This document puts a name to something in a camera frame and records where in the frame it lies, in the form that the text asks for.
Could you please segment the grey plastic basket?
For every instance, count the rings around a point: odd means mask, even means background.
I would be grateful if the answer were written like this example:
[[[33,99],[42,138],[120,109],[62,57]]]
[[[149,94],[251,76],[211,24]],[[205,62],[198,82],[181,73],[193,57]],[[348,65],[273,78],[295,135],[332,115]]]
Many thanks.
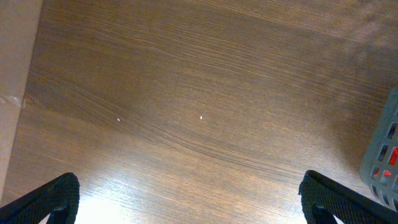
[[[397,88],[384,105],[360,166],[360,178],[387,208],[397,211]]]

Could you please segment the red spaghetti packet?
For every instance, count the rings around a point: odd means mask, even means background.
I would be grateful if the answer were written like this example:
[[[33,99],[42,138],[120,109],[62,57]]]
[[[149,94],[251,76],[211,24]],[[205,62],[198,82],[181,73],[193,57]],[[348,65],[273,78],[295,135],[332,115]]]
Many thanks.
[[[397,146],[387,144],[381,146],[371,177],[381,185],[394,186],[397,181]]]

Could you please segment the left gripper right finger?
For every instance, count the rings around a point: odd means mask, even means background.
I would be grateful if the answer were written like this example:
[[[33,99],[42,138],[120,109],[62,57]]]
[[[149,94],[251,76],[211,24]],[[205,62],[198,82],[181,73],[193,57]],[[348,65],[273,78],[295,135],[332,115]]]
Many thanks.
[[[306,171],[299,186],[307,223],[397,223],[397,212],[314,171]]]

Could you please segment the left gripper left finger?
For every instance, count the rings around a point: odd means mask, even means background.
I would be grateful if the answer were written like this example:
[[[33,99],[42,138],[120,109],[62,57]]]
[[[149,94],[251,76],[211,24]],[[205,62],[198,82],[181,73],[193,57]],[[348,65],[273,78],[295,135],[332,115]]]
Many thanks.
[[[78,213],[80,184],[72,172],[65,173],[1,207],[1,223],[74,224]]]

